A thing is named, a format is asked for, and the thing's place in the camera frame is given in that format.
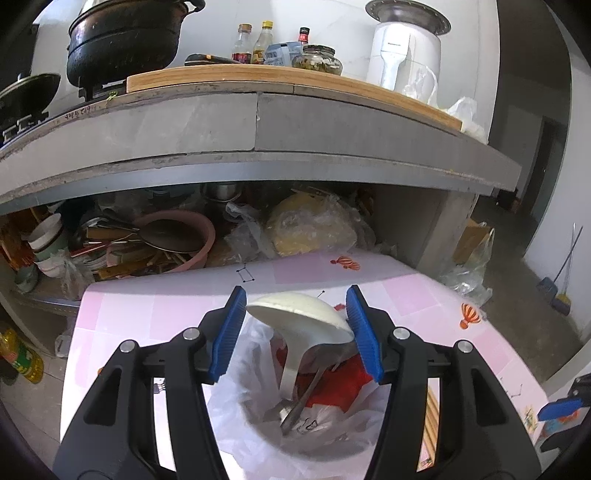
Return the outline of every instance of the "white ladle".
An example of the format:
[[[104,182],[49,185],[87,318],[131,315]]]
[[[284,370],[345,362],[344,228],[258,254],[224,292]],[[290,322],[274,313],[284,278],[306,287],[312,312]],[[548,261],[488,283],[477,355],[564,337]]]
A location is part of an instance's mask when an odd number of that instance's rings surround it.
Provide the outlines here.
[[[325,301],[303,293],[280,292],[261,297],[246,306],[254,318],[275,329],[287,344],[287,359],[279,395],[293,399],[302,357],[324,343],[349,343],[353,332],[347,322]]]

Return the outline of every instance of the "plastic wrap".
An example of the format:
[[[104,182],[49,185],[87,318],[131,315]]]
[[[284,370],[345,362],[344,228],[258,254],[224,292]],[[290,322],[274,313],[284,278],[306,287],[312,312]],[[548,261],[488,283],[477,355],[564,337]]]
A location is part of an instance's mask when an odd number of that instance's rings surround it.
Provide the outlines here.
[[[61,278],[63,294],[68,300],[81,300],[88,285],[95,282],[90,269],[81,258],[72,258],[65,250],[52,254],[51,258],[62,261],[65,266],[65,273]]]
[[[273,244],[258,221],[260,217],[258,210],[250,205],[239,206],[228,202],[226,212],[231,217],[241,219],[241,223],[224,237],[240,262],[277,257]]]
[[[286,198],[271,212],[267,232],[282,257],[320,249],[349,250],[358,241],[350,212],[333,194],[297,192]]]
[[[437,76],[426,65],[419,65],[414,70],[414,77],[402,89],[402,94],[413,98],[429,106],[437,108]],[[431,92],[428,91],[428,84],[433,81]]]
[[[488,143],[488,136],[484,128],[474,121],[476,117],[476,106],[477,104],[474,98],[462,97],[450,108],[445,109],[444,112],[462,121],[462,129],[460,131],[463,134],[469,135],[486,145]]]
[[[365,384],[349,409],[315,404],[285,437],[268,412],[281,401],[270,340],[273,329],[249,318],[227,373],[207,403],[217,445],[249,480],[363,478],[388,402],[389,385]]]
[[[486,265],[491,259],[495,229],[486,235],[463,265],[456,265],[439,278],[446,287],[482,307],[491,297],[492,288],[483,285]]]

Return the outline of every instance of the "metal pot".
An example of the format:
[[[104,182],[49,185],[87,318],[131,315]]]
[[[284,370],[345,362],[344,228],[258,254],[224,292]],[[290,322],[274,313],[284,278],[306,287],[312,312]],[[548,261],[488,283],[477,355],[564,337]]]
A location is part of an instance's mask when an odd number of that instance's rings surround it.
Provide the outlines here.
[[[195,9],[180,0],[89,0],[70,26],[67,77],[92,88],[167,67],[178,49],[181,23]]]

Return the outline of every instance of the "cooking oil bottle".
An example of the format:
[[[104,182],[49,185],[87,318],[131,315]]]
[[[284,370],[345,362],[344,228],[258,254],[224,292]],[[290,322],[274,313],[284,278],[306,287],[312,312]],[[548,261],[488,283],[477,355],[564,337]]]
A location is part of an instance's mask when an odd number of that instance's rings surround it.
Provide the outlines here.
[[[29,382],[39,383],[43,378],[43,359],[11,328],[0,334],[0,355]]]

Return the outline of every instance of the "wooden cutting board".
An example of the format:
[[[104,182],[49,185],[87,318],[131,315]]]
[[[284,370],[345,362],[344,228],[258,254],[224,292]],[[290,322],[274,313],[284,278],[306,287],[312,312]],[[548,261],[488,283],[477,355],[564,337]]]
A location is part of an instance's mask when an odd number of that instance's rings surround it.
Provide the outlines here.
[[[270,82],[351,93],[394,105],[460,130],[462,122],[441,110],[371,83],[311,70],[269,65],[198,65],[140,73],[127,78],[127,93],[183,83]]]

